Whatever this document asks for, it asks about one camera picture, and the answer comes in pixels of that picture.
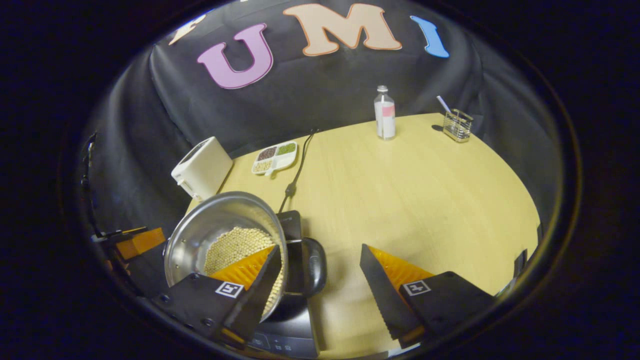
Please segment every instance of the wooden table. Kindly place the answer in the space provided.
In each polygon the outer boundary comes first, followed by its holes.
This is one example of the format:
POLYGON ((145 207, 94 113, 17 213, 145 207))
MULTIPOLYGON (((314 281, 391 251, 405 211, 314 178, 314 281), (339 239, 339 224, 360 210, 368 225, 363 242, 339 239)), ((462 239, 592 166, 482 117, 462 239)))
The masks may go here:
MULTIPOLYGON (((443 115, 396 118, 397 136, 376 136, 375 122, 316 134, 296 195, 283 211, 303 217, 303 234, 320 241, 328 265, 324 290, 310 299, 320 358, 398 348, 360 269, 366 243, 439 274, 454 271, 489 294, 513 276, 513 261, 538 244, 538 212, 518 176, 473 136, 456 143, 432 125, 443 115)), ((274 211, 296 162, 269 177, 251 173, 258 152, 236 158, 220 192, 250 192, 274 211)), ((188 211, 197 203, 190 204, 188 211)))

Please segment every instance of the white toaster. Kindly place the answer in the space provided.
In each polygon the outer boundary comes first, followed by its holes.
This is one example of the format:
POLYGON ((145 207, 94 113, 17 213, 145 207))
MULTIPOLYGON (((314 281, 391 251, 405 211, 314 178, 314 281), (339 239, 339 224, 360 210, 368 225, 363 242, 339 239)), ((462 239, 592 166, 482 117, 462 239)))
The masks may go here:
POLYGON ((192 198, 203 201, 218 192, 232 164, 233 160, 212 136, 189 151, 171 176, 192 198))

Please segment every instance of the pen holder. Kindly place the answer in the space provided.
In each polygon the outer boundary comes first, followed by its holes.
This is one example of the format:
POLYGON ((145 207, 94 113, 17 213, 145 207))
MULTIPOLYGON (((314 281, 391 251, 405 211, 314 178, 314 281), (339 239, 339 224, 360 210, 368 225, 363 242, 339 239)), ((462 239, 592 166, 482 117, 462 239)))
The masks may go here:
POLYGON ((444 115, 442 131, 455 142, 467 142, 471 135, 471 122, 473 119, 458 109, 451 109, 444 115))

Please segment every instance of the blue letter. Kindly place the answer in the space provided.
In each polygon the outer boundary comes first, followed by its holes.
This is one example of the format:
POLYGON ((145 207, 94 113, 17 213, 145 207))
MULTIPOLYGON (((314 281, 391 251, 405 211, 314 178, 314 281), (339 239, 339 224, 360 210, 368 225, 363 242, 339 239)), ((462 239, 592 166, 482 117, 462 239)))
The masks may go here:
POLYGON ((424 47, 427 53, 439 58, 448 58, 449 53, 444 49, 442 41, 440 41, 436 26, 432 22, 422 20, 417 16, 412 15, 409 18, 420 25, 420 29, 422 29, 422 33, 427 40, 427 46, 424 47))

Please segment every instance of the stainless steel pot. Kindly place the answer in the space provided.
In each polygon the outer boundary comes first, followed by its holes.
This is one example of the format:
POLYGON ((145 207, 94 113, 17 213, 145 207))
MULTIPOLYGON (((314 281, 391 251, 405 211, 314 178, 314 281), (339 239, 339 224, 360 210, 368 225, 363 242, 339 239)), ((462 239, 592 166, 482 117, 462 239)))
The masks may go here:
POLYGON ((220 235, 235 226, 260 229, 271 235, 271 239, 280 246, 282 286, 271 309, 262 315, 262 320, 265 320, 285 291, 289 269, 287 246, 278 217, 264 201, 250 193, 215 195, 201 202, 180 221, 164 250, 166 282, 170 287, 191 273, 204 274, 207 250, 220 235))

